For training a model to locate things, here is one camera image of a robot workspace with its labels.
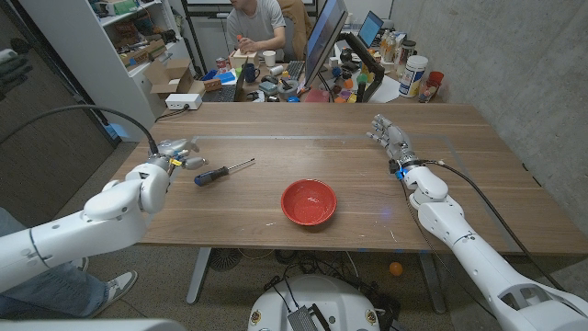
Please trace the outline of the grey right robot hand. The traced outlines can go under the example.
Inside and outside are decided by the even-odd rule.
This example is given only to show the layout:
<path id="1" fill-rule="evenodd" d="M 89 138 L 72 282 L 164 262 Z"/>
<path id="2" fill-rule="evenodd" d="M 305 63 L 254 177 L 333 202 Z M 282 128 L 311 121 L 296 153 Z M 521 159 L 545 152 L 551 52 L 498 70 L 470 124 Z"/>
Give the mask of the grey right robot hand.
<path id="1" fill-rule="evenodd" d="M 402 167 L 418 160 L 408 134 L 399 126 L 381 114 L 376 115 L 371 124 L 374 132 L 368 132 L 367 136 L 380 144 L 391 160 Z"/>

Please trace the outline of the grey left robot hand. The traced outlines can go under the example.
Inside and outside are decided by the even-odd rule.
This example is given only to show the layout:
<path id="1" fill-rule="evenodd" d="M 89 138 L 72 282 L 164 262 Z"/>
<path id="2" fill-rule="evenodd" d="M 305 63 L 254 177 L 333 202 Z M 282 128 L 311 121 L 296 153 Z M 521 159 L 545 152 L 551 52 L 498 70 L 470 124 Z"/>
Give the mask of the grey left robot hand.
<path id="1" fill-rule="evenodd" d="M 148 158 L 148 163 L 160 166 L 169 173 L 173 172 L 175 166 L 186 170 L 196 170 L 209 161 L 203 157 L 190 157 L 192 151 L 198 152 L 197 137 L 180 140 L 164 140 L 157 145 L 158 152 Z"/>

